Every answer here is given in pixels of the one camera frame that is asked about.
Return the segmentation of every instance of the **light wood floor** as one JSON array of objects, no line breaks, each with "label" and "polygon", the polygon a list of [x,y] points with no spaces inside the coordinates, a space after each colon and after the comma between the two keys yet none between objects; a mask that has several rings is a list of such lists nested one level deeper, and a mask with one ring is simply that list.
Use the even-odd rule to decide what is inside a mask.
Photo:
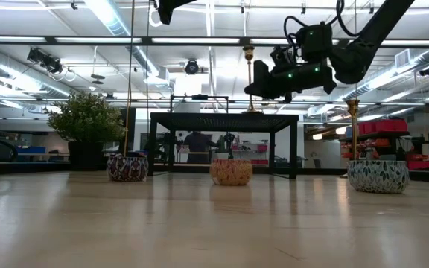
[{"label": "light wood floor", "polygon": [[429,268],[429,183],[381,195],[328,176],[0,176],[0,267]]}]

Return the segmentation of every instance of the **patterned pot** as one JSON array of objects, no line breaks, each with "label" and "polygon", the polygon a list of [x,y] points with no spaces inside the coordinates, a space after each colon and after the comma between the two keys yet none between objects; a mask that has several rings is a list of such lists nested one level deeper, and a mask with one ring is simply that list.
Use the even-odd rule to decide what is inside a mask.
[{"label": "patterned pot", "polygon": [[350,161],[347,176],[355,190],[378,194],[400,194],[410,182],[406,161]]},{"label": "patterned pot", "polygon": [[147,181],[148,160],[146,157],[111,156],[107,161],[107,174],[113,182]]},{"label": "patterned pot", "polygon": [[217,185],[246,185],[252,178],[251,161],[213,159],[209,174]]}]

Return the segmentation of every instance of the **ceiling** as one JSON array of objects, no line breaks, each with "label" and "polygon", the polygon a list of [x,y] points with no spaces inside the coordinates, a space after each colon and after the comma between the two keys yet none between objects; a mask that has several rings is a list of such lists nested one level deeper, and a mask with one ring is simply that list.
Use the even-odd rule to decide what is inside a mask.
[{"label": "ceiling", "polygon": [[[133,24],[134,36],[207,36],[206,2],[196,1],[184,7],[190,10],[175,10],[170,25],[153,27],[148,22],[147,1],[136,0],[135,20]],[[293,0],[245,0],[247,12],[241,13],[241,0],[212,0],[215,6],[214,23],[210,27],[211,36],[257,36],[280,37],[283,36],[282,24],[286,16],[296,15],[307,24],[316,24],[327,21],[334,15],[335,0],[307,0],[306,12],[301,15],[301,6],[304,1]],[[84,1],[76,1],[78,10],[72,10],[70,3],[64,0],[0,0],[0,35],[19,36],[110,36],[110,32],[97,18],[86,8]],[[383,1],[374,0],[375,9]],[[360,30],[371,18],[366,11],[370,0],[357,0],[357,15],[354,15],[354,1],[346,1],[344,21],[347,27],[354,31]],[[129,25],[131,20],[131,1],[117,1],[122,19]],[[9,10],[11,8],[30,7],[58,7],[53,10]],[[158,21],[158,15],[154,13],[153,20]],[[289,24],[290,31],[297,31],[298,25]],[[347,35],[334,25],[334,38],[346,38]],[[389,39],[429,39],[429,0],[417,0],[401,21],[397,24]],[[123,46],[98,46],[94,64],[94,46],[76,45],[2,45],[0,53],[25,64],[28,68],[37,66],[26,60],[30,47],[41,48],[45,53],[59,57],[66,66],[75,71],[77,77],[74,81],[61,80],[67,86],[78,91],[90,92],[89,87],[95,86],[95,93],[115,93],[116,97],[125,98],[129,79],[130,55]],[[216,74],[216,95],[226,95],[230,98],[248,99],[244,94],[244,87],[248,85],[247,62],[244,59],[240,47],[212,47],[213,73]],[[142,47],[148,58],[158,66],[166,67],[171,77],[183,76],[180,63],[186,63],[188,59],[197,60],[206,72],[209,69],[209,48],[207,46],[149,46]],[[272,66],[269,53],[272,48],[258,47],[255,49],[254,60],[264,60]],[[388,66],[394,61],[394,56],[403,51],[402,48],[381,48],[375,56],[372,66],[367,74],[373,74]],[[106,77],[103,85],[93,85],[91,74],[101,74]],[[211,94],[208,75],[202,79],[202,93]],[[144,83],[144,75],[141,71],[132,72],[133,98],[144,98],[147,91],[149,98],[167,98],[170,91],[165,88],[148,86]],[[376,101],[378,92],[390,92],[395,94],[411,87],[413,76],[405,76],[402,81],[385,85],[378,90],[360,96],[361,101]],[[322,89],[306,90],[296,99],[310,101],[335,101],[338,95],[352,90],[352,86],[340,84],[335,94],[327,95]],[[295,109],[307,109],[307,106]]]}]

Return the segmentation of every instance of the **ceiling duct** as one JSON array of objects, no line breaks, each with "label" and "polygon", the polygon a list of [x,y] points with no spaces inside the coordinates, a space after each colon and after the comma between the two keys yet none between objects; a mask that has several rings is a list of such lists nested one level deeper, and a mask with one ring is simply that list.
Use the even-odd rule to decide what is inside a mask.
[{"label": "ceiling duct", "polygon": [[[118,12],[118,6],[113,0],[84,0],[87,7],[97,16],[113,36],[130,36],[130,30]],[[130,53],[130,46],[125,47]],[[134,45],[132,56],[144,71],[151,76],[157,77],[159,70],[147,58],[142,48]]]},{"label": "ceiling duct", "polygon": [[[412,50],[407,49],[401,53],[395,55],[395,62],[389,64],[383,69],[375,72],[372,75],[366,77],[362,84],[355,89],[355,85],[347,89],[347,94],[339,96],[336,101],[347,101],[355,99],[356,97],[363,95],[367,92],[371,92],[381,86],[385,86],[390,82],[393,82],[397,78],[400,78],[403,74],[409,71],[419,71],[429,66],[429,50],[423,51],[420,49]],[[326,104],[316,107],[311,107],[308,110],[308,115],[318,115],[329,111],[334,108],[335,105]]]},{"label": "ceiling duct", "polygon": [[47,74],[29,68],[1,53],[0,80],[25,91],[34,93],[44,91],[40,94],[48,95],[51,98],[67,98],[72,91],[70,87],[51,79]]}]

